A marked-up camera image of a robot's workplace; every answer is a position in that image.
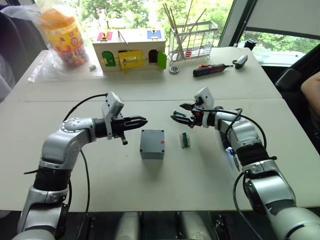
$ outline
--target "wire dish rack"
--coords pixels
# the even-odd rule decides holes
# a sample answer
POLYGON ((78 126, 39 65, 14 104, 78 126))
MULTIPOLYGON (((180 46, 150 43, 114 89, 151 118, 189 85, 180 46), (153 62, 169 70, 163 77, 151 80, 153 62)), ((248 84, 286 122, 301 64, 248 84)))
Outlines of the wire dish rack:
POLYGON ((213 21, 203 21, 176 26, 169 37, 170 65, 182 60, 210 58, 218 26, 213 21))

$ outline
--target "black cable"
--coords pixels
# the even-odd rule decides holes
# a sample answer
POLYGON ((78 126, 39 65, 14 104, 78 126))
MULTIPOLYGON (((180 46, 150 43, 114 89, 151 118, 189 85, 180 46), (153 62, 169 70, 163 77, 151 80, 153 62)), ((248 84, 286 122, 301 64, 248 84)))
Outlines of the black cable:
POLYGON ((229 130, 231 129, 232 125, 237 121, 237 119, 239 118, 239 116, 242 114, 242 108, 238 108, 236 109, 238 112, 238 114, 236 115, 236 117, 233 119, 233 121, 230 123, 230 125, 227 127, 227 129, 225 130, 225 136, 227 137, 228 136, 228 132, 229 130))
MULTIPOLYGON (((86 99, 82 100, 81 102, 79 102, 77 105, 75 105, 73 108, 71 108, 71 110, 68 112, 68 114, 64 117, 63 119, 63 122, 65 120, 68 119, 68 117, 83 103, 85 103, 86 101, 90 100, 90 99, 93 99, 93 98, 98 98, 98 97, 106 97, 108 94, 105 93, 105 94, 98 94, 98 95, 93 95, 93 96, 90 96, 90 97, 87 97, 86 99)), ((68 187, 69 187, 69 199, 68 199, 68 205, 70 207, 71 205, 71 201, 72 201, 72 185, 71 185, 71 180, 69 179, 69 182, 68 182, 68 187)))
POLYGON ((72 185, 71 185, 71 180, 70 180, 70 179, 69 179, 69 182, 68 182, 68 187, 69 187, 68 206, 70 207, 70 205, 71 205, 71 200, 72 200, 72 185))
POLYGON ((244 194, 246 195, 246 197, 248 197, 247 192, 246 192, 245 184, 246 184, 246 176, 245 176, 245 175, 243 175, 243 179, 242 179, 242 188, 243 188, 243 192, 244 192, 244 194))
MULTIPOLYGON (((68 114, 65 116, 65 118, 63 119, 63 122, 65 120, 67 120, 69 118, 69 116, 83 103, 87 102, 88 100, 90 99, 94 99, 94 98, 98 98, 98 97, 107 97, 108 94, 107 93, 104 93, 104 94, 97 94, 97 95, 93 95, 93 96, 90 96, 90 97, 87 97, 86 99, 82 100, 81 102, 79 102, 77 105, 75 105, 73 108, 71 108, 71 110, 68 112, 68 114)), ((77 234, 77 237, 76 239, 78 240, 80 238, 80 234, 81 234, 81 231, 82 231, 82 228, 83 228, 83 225, 85 223, 85 219, 88 215, 88 210, 89 210, 89 205, 90 205, 90 178, 89 178, 89 171, 88 171, 88 163, 87 163, 87 159, 86 159, 86 156, 84 154, 84 152, 82 151, 82 149, 80 150, 80 153, 83 157, 83 160, 84 160, 84 165, 85 165, 85 173, 86 173, 86 182, 87 182, 87 200, 86 200, 86 208, 85 208, 85 212, 84 212, 84 215, 82 217, 82 221, 81 221, 81 224, 80 224, 80 227, 79 227, 79 231, 78 231, 78 234, 77 234)), ((68 205, 70 206, 71 205, 71 201, 72 201, 72 185, 71 185, 71 180, 69 179, 69 182, 68 182, 68 187, 69 187, 69 199, 68 199, 68 205)))
POLYGON ((83 157, 84 165, 85 165, 86 184, 87 184, 87 201, 86 201, 85 213, 83 215, 83 218, 82 218, 82 221, 81 221, 81 224, 80 224, 80 228, 79 228, 78 234, 76 236, 76 240, 79 240, 79 238, 80 238, 80 234, 81 234, 82 228, 84 226, 85 219, 86 219, 86 217, 88 215, 89 204, 90 204, 90 180, 89 180, 88 163, 87 163, 86 156, 84 155, 84 152, 81 150, 80 153, 81 153, 81 155, 83 157))
MULTIPOLYGON (((195 107, 197 110, 201 111, 201 112, 209 112, 209 113, 226 113, 226 114, 232 114, 232 115, 238 115, 238 113, 235 113, 235 112, 232 112, 232 111, 226 111, 226 110, 222 110, 222 109, 215 109, 215 110, 204 110, 204 109, 201 109, 201 108, 198 108, 198 107, 195 107)), ((244 116, 242 114, 239 115, 240 117, 244 118, 244 119, 247 119, 249 120, 250 122, 252 122, 254 125, 256 125, 256 127, 259 129, 259 131, 261 132, 262 134, 262 138, 263 138, 263 147, 264 149, 267 149, 267 138, 266 138, 266 135, 265 135, 265 132, 264 130, 262 129, 262 127, 256 122, 254 121, 253 119, 251 119, 250 117, 248 116, 244 116)))
POLYGON ((37 170, 33 170, 33 171, 27 171, 27 172, 24 172, 23 174, 35 174, 39 171, 39 169, 37 170))
POLYGON ((215 226, 214 226, 214 224, 213 224, 213 222, 212 222, 212 220, 211 220, 211 215, 210 215, 210 212, 209 212, 209 211, 208 211, 208 216, 209 216, 209 222, 210 222, 210 224, 211 224, 211 227, 212 227, 213 231, 215 232, 215 235, 216 235, 216 237, 217 237, 217 240, 220 240, 219 235, 218 235, 218 233, 217 233, 217 230, 216 230, 216 228, 215 228, 215 226))
POLYGON ((249 226, 249 228, 251 229, 251 231, 255 234, 255 236, 259 239, 259 240, 263 240, 262 237, 259 235, 259 233, 256 232, 256 230, 254 229, 254 227, 251 225, 251 223, 246 219, 246 217, 244 216, 244 214, 241 212, 238 203, 237 203, 237 197, 236 197, 236 190, 237 190, 237 184, 240 180, 240 178, 244 175, 243 172, 240 173, 240 175, 236 178, 234 185, 233 185, 233 202, 235 205, 235 209, 236 211, 240 214, 240 216, 242 217, 242 219, 246 222, 246 224, 249 226))
POLYGON ((98 97, 106 97, 108 95, 108 93, 105 93, 105 94, 98 94, 98 95, 93 95, 93 96, 90 96, 84 100, 82 100, 81 102, 79 102, 77 105, 75 105, 73 108, 71 108, 71 110, 68 112, 68 114, 65 116, 65 118, 63 119, 63 122, 65 120, 68 119, 68 117, 77 109, 77 107, 79 107, 81 104, 83 104, 84 102, 90 100, 90 99, 94 99, 94 98, 98 98, 98 97))

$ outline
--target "metal washer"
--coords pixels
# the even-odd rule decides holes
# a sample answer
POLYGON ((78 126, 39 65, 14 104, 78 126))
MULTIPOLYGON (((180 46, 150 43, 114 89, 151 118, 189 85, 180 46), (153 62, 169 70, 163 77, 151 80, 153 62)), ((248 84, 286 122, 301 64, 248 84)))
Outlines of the metal washer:
POLYGON ((172 66, 172 67, 170 67, 169 68, 169 72, 171 73, 171 74, 178 74, 179 73, 179 68, 177 68, 176 66, 172 66))

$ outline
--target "gray plastic box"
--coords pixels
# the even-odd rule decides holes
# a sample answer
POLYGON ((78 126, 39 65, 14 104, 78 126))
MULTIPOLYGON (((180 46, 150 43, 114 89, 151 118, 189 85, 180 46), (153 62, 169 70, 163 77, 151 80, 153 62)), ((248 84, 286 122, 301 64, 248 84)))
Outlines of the gray plastic box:
POLYGON ((140 154, 142 159, 164 159, 165 131, 142 130, 140 140, 140 154))

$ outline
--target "small circuit board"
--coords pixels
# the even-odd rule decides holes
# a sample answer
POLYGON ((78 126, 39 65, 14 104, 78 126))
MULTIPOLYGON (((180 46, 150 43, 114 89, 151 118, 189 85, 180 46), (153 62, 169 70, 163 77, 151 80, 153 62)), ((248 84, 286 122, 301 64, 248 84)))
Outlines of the small circuit board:
POLYGON ((183 149, 190 148, 190 137, 185 132, 180 134, 180 143, 183 149))

